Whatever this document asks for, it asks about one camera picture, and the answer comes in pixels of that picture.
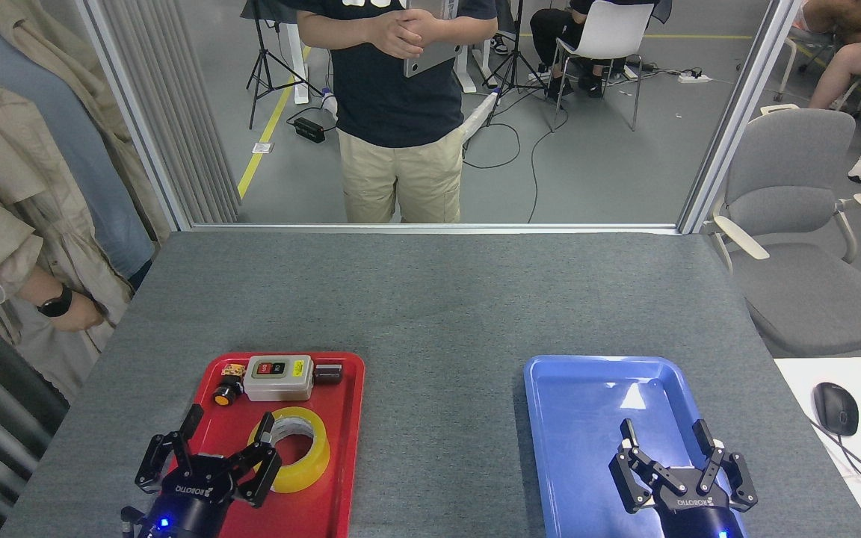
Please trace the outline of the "hand of person beside table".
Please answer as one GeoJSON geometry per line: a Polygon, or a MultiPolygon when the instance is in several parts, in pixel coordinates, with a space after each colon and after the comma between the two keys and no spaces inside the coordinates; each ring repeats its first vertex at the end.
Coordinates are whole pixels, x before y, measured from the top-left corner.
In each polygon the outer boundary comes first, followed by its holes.
{"type": "Polygon", "coordinates": [[[68,288],[42,304],[40,310],[51,318],[52,326],[65,333],[77,333],[105,321],[105,315],[89,297],[68,288]]]}

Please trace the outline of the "standing person's left hand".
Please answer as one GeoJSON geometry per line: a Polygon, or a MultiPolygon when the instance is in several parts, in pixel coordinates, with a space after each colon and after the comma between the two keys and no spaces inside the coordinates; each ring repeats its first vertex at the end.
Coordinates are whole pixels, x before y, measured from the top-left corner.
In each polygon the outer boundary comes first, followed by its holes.
{"type": "Polygon", "coordinates": [[[424,47],[443,40],[443,23],[427,10],[398,11],[398,24],[404,29],[402,38],[410,45],[424,47]]]}

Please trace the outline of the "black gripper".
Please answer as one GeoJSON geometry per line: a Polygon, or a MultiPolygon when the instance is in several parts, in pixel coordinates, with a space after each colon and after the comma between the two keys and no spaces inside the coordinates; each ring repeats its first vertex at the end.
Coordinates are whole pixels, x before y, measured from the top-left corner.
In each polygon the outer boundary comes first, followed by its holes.
{"type": "Polygon", "coordinates": [[[745,457],[728,451],[715,439],[705,420],[697,419],[691,429],[706,457],[706,466],[703,470],[670,468],[670,473],[686,487],[679,494],[670,487],[667,469],[640,449],[632,420],[622,420],[623,438],[608,469],[624,510],[635,514],[653,498],[665,537],[744,537],[732,509],[746,512],[758,504],[745,457]],[[728,480],[730,494],[715,481],[720,468],[728,480]]]}
{"type": "Polygon", "coordinates": [[[141,537],[216,537],[234,500],[260,508],[267,498],[281,467],[271,442],[273,413],[264,412],[254,440],[228,457],[189,453],[189,439],[203,416],[202,406],[194,403],[178,430],[154,435],[148,443],[135,484],[145,493],[161,494],[141,518],[141,537]],[[177,467],[163,479],[170,455],[177,467]]]}

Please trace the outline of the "standing person's right hand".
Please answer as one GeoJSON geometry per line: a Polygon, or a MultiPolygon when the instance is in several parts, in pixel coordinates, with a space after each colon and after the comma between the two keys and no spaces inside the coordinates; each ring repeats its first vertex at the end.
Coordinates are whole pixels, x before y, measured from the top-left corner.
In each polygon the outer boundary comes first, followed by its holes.
{"type": "Polygon", "coordinates": [[[420,57],[423,52],[422,38],[404,26],[409,21],[409,15],[402,10],[372,17],[365,21],[366,41],[390,57],[420,57]]]}

